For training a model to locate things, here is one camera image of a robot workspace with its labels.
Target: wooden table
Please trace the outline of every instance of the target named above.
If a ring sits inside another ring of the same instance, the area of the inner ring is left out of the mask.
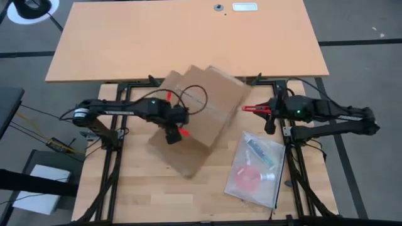
[[[296,94],[305,94],[299,81],[289,82],[288,87]],[[114,100],[116,89],[117,85],[102,85],[99,98]],[[154,88],[133,89],[131,100],[152,89]],[[257,86],[253,88],[244,105],[262,103],[272,96],[272,87]],[[111,122],[111,116],[101,116],[100,119],[105,125]],[[280,127],[277,127],[274,135],[267,135],[263,131],[264,123],[262,118],[239,109],[205,165],[193,179],[188,180],[145,149],[144,145],[157,130],[157,126],[138,117],[128,117],[127,127],[130,133],[124,140],[114,222],[267,220],[270,213],[268,208],[242,202],[238,198],[224,194],[241,131],[249,131],[279,143],[283,142]],[[96,147],[97,145],[90,148],[88,153]],[[337,207],[321,152],[308,146],[302,148],[302,151],[312,190],[329,210],[336,213]],[[106,152],[100,150],[85,160],[73,220],[85,212],[99,191],[105,155]],[[278,208],[274,211],[273,219],[284,219],[287,214],[297,218],[292,188],[283,184],[289,179],[285,161]],[[300,190],[304,209],[307,210],[304,192]],[[106,201],[104,213],[107,213],[107,207]]]
[[[47,82],[120,81],[210,65],[233,76],[325,76],[302,0],[74,3]],[[221,4],[222,11],[214,6]]]

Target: light wooden desk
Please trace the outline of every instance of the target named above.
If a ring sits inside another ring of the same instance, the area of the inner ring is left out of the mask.
[[[164,78],[190,65],[233,76],[325,76],[302,0],[74,3],[47,82]],[[221,4],[222,11],[214,6]]]
[[[305,94],[301,82],[289,82],[288,87],[296,94]],[[102,85],[99,98],[114,100],[116,89],[117,85]],[[133,89],[131,100],[141,97],[152,89],[154,88]],[[272,96],[272,87],[257,86],[253,88],[244,105],[259,104]],[[111,116],[101,116],[100,119],[105,125],[111,122]],[[241,131],[249,131],[279,143],[283,142],[280,127],[277,127],[274,135],[269,136],[263,131],[264,123],[262,118],[239,109],[216,150],[196,176],[187,180],[145,149],[144,145],[157,130],[157,126],[138,117],[128,117],[127,127],[130,133],[124,140],[114,222],[267,220],[270,212],[268,208],[242,202],[238,198],[224,194]],[[336,213],[337,207],[321,152],[308,146],[302,150],[312,190],[329,210]],[[99,191],[105,155],[105,151],[99,150],[85,160],[73,220],[78,219],[86,211]],[[287,214],[297,218],[292,188],[283,184],[289,179],[288,165],[285,161],[278,208],[274,211],[273,219],[284,219]],[[301,188],[300,191],[304,209],[307,210],[304,192]],[[106,201],[103,208],[104,216],[107,207]]]

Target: plastic bag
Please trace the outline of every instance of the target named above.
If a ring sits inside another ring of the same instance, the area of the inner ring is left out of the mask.
[[[284,145],[243,131],[225,193],[275,208],[284,158]]]

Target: red circular object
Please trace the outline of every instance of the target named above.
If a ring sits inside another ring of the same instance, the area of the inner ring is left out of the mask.
[[[256,191],[260,182],[260,172],[250,166],[240,166],[235,174],[236,186],[243,191]]]

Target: cardboard box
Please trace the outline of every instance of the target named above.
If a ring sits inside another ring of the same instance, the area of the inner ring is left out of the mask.
[[[190,85],[200,85],[208,94],[205,109],[190,115],[190,122],[183,127],[190,136],[182,136],[181,142],[169,145],[165,132],[160,129],[148,141],[149,151],[186,177],[194,176],[203,165],[236,109],[251,91],[249,86],[219,69],[201,70],[195,66],[191,66],[184,76],[171,72],[160,89],[172,89],[180,95]],[[158,92],[156,96],[164,99],[166,93]],[[183,93],[182,100],[192,113],[203,107],[206,98],[202,89],[193,87]],[[172,95],[170,102],[176,104],[178,98]]]

